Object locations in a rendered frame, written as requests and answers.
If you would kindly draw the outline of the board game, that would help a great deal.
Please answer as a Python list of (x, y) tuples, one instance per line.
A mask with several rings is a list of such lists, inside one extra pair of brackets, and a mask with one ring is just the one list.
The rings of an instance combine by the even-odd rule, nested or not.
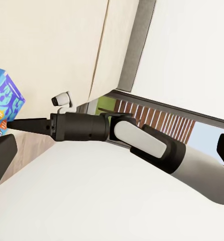
[(0, 69), (0, 137), (8, 130), (7, 122), (15, 119), (25, 101), (7, 72)]

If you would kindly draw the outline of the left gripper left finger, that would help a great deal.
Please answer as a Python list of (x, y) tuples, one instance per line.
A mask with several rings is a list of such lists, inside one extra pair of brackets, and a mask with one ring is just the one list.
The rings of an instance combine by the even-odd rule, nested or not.
[(14, 134), (0, 137), (0, 180), (17, 152), (18, 147)]

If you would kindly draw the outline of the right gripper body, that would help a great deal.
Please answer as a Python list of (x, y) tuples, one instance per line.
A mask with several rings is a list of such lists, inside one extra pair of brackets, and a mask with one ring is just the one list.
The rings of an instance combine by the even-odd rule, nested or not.
[(52, 138), (56, 142), (89, 141), (92, 133), (92, 119), (86, 113), (65, 112), (64, 114), (51, 113), (57, 116), (56, 132)]

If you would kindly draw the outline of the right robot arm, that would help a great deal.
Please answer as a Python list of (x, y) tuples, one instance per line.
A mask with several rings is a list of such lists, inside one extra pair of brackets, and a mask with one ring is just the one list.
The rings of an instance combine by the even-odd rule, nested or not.
[(63, 107), (57, 113), (51, 113), (50, 119), (14, 119), (7, 122), (7, 128), (48, 135), (56, 142), (105, 142), (108, 139), (123, 142), (131, 146), (132, 154), (201, 193), (208, 200), (224, 205), (224, 166), (216, 158), (147, 124), (138, 127), (132, 113), (76, 113), (70, 91), (51, 100), (54, 106)]

